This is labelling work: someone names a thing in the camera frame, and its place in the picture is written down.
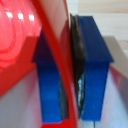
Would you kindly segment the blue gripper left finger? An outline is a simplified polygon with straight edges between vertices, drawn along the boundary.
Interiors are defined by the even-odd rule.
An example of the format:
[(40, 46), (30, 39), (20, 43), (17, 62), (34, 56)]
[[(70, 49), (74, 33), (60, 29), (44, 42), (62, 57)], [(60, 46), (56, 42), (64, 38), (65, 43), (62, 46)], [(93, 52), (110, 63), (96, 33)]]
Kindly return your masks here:
[(43, 33), (40, 33), (33, 61), (37, 64), (38, 70), (43, 122), (60, 123), (64, 119), (68, 119), (65, 90)]

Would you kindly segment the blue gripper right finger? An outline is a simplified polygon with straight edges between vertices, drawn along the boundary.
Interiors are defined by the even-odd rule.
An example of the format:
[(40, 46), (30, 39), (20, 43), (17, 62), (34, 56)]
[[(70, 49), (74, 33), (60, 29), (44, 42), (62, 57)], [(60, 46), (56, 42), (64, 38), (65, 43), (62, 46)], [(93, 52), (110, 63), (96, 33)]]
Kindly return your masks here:
[(92, 16), (70, 16), (70, 21), (78, 116), (99, 121), (113, 58)]

